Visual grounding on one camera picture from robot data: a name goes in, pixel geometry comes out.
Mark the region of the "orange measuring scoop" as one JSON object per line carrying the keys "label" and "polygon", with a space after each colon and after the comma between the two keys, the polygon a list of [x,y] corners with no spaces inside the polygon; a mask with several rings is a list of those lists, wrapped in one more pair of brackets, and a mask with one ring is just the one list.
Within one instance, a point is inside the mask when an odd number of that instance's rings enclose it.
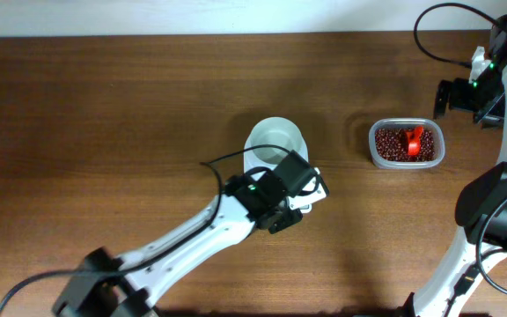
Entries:
{"label": "orange measuring scoop", "polygon": [[424,132],[423,126],[417,126],[411,130],[405,131],[408,144],[408,156],[417,156],[421,150],[421,137]]}

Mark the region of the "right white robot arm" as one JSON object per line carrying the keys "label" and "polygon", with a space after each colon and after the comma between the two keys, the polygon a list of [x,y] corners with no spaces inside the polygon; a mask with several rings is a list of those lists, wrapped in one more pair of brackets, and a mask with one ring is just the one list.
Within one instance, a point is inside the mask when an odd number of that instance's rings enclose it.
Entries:
{"label": "right white robot arm", "polygon": [[457,109],[485,128],[502,129],[497,163],[459,194],[451,246],[428,283],[395,310],[397,316],[457,316],[481,282],[507,295],[489,276],[507,257],[507,14],[488,21],[489,46],[463,64],[469,78],[439,83],[434,115]]}

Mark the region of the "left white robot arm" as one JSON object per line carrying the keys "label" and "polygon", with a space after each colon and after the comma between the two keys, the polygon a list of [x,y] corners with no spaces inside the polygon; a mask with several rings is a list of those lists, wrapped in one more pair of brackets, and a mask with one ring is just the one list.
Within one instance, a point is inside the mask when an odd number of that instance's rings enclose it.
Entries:
{"label": "left white robot arm", "polygon": [[320,171],[295,151],[273,167],[232,176],[200,213],[166,236],[117,257],[88,254],[52,306],[55,316],[155,316],[159,299],[181,278],[257,229],[272,234],[299,223],[329,194]]}

